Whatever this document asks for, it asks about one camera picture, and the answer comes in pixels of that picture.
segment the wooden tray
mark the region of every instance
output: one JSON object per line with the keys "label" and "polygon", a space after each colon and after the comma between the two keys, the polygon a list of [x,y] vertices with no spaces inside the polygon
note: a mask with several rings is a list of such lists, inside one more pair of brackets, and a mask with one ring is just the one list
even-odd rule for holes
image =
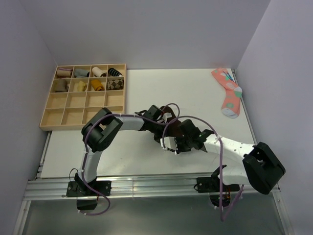
{"label": "wooden tray", "polygon": [[[107,73],[106,77],[95,77],[92,72],[93,67],[98,67],[106,72],[109,68],[114,68],[123,76],[112,77]],[[57,75],[58,68],[73,69],[71,77],[59,78]],[[41,129],[45,131],[81,129],[103,107],[108,108],[113,113],[125,112],[126,64],[58,66],[57,69],[41,119]],[[89,77],[74,77],[75,69],[89,70]],[[58,79],[66,81],[67,92],[55,92]],[[93,89],[91,81],[95,79],[101,82],[105,88],[104,91]],[[109,91],[107,82],[116,79],[124,80],[124,89]],[[77,90],[80,81],[88,85],[84,92]]]}

